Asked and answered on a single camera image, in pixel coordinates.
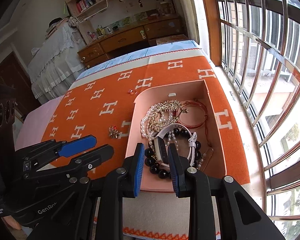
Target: keychain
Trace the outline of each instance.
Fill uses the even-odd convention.
[[[142,7],[143,7],[143,5],[142,5],[142,2],[141,2],[141,0],[138,0],[138,3],[139,3],[139,5],[140,5],[140,7],[142,8]]]

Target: wooden desk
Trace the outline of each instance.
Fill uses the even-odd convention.
[[[161,16],[154,20],[146,19],[133,22],[118,28],[111,34],[102,36],[80,50],[78,54],[81,62],[90,68],[113,58],[109,52],[116,49],[140,41],[148,41],[149,46],[152,46],[152,39],[182,33],[183,28],[178,15]]]

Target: blue bed sheet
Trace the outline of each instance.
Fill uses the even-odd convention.
[[[83,77],[86,77],[88,75],[91,75],[95,72],[98,72],[100,70],[112,67],[114,65],[125,63],[131,60],[135,60],[142,57],[152,56],[164,52],[171,52],[171,51],[177,51],[182,49],[193,49],[193,48],[200,48],[200,46],[195,41],[176,41],[172,43],[157,45],[154,47],[150,47],[147,49],[141,49],[137,50],[135,52],[131,52],[128,54],[125,54],[120,57],[113,58],[111,60],[108,60],[104,63],[101,63],[99,65],[96,65],[90,69],[87,69],[86,71],[82,72],[80,76],[77,78],[81,79]]]

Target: white lace tablecloth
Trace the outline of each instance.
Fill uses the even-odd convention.
[[[65,22],[35,54],[28,65],[28,73],[32,92],[40,103],[64,95],[84,71],[77,52],[85,45],[79,31]]]

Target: drawer knob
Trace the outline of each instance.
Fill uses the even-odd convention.
[[[141,36],[142,36],[143,39],[147,38],[147,36],[145,35],[145,31],[140,31],[140,34],[141,34]]]

